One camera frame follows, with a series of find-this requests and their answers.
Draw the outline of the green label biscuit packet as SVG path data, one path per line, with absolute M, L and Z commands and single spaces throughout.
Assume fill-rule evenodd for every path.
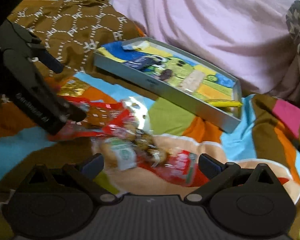
M 137 167 L 137 157 L 133 146 L 125 140 L 112 137 L 101 141 L 100 152 L 106 168 L 120 171 Z

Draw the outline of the gold foil snack packet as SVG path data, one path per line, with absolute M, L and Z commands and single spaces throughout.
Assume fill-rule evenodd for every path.
M 80 97 L 90 85 L 79 79 L 71 79 L 65 83 L 57 93 L 60 96 Z

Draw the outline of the yellow snack bar packet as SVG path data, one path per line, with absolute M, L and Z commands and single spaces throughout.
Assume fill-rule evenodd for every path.
M 217 107 L 217 108 L 229 108 L 229 107 L 241 107 L 243 104 L 236 100 L 216 100 L 216 99 L 209 99 L 206 100 L 205 103 Z

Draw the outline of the brown PF patterned pillow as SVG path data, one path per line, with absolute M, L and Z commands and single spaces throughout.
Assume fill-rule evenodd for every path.
M 23 0 L 8 19 L 38 36 L 63 66 L 55 74 L 41 62 L 43 77 L 61 81 L 76 72 L 94 76 L 94 52 L 115 41 L 143 37 L 137 25 L 107 0 Z

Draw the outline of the pink hanging sheet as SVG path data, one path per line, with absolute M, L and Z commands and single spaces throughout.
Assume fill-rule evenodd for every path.
M 286 26 L 295 0 L 112 0 L 149 37 L 237 77 L 246 93 L 297 101 L 300 73 Z

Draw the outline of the rice cracker bar packet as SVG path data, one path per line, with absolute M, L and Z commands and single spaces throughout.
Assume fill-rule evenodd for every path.
M 191 94 L 196 91 L 205 78 L 205 73 L 200 70 L 194 70 L 178 86 L 184 93 Z

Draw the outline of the colourful cartoon bed blanket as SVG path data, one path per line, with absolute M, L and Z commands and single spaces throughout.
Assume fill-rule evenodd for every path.
M 300 109 L 268 95 L 254 94 L 243 99 L 241 122 L 232 133 L 224 133 L 165 99 L 145 99 L 151 128 L 167 135 L 168 143 L 178 142 L 186 150 L 203 150 L 220 161 L 255 164 L 259 160 L 279 163 L 288 170 L 296 193 L 300 187 Z M 58 168 L 83 161 L 92 155 L 89 138 L 51 142 L 11 102 L 0 102 L 0 204 L 6 201 L 33 165 L 44 163 Z M 300 199 L 290 235 L 300 239 Z M 0 239 L 13 232 L 0 215 Z

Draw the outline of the cream cartoon-man snack packet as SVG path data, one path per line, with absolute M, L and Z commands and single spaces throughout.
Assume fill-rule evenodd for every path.
M 137 128 L 152 134 L 153 130 L 145 98 L 143 96 L 129 96 L 123 99 L 122 103 L 134 116 L 134 123 L 137 125 Z

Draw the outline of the dark dried fish packet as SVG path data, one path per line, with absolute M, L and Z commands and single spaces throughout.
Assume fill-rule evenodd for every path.
M 168 80 L 173 74 L 173 71 L 171 69 L 165 69 L 161 72 L 159 76 L 159 80 L 165 81 Z

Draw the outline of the grey shallow box tray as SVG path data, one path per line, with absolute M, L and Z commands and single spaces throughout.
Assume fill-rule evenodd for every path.
M 105 44 L 95 66 L 231 133 L 241 120 L 239 80 L 210 62 L 149 37 Z

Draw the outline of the quail egg snack packet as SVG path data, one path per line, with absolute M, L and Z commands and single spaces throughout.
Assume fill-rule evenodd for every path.
M 125 129 L 125 139 L 132 145 L 137 167 L 185 187 L 199 187 L 209 181 L 199 170 L 197 154 L 175 142 L 169 144 L 165 141 L 168 137 L 153 136 L 133 125 L 125 125 Z

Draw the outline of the red spicy snack packet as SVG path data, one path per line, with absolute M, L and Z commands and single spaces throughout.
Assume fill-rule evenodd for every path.
M 83 110 L 86 117 L 79 122 L 68 121 L 57 134 L 47 136 L 50 141 L 102 137 L 110 134 L 112 127 L 122 124 L 123 118 L 130 117 L 130 110 L 122 102 L 92 102 L 89 99 L 74 96 L 63 96 L 63 98 Z

